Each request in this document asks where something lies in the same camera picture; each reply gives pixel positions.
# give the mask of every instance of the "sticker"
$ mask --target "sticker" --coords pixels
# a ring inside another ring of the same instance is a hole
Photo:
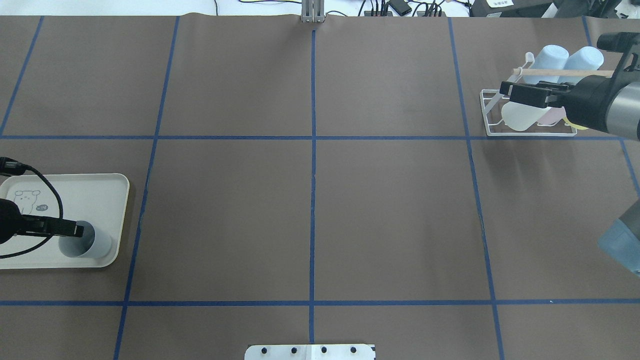
[[[513,0],[486,0],[490,8],[503,8],[505,6],[513,6]]]

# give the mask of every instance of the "bear drawing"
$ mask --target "bear drawing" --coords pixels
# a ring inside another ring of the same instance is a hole
[[[33,205],[38,200],[40,190],[19,190],[15,192],[13,202],[18,205],[23,215],[29,215],[33,211]]]

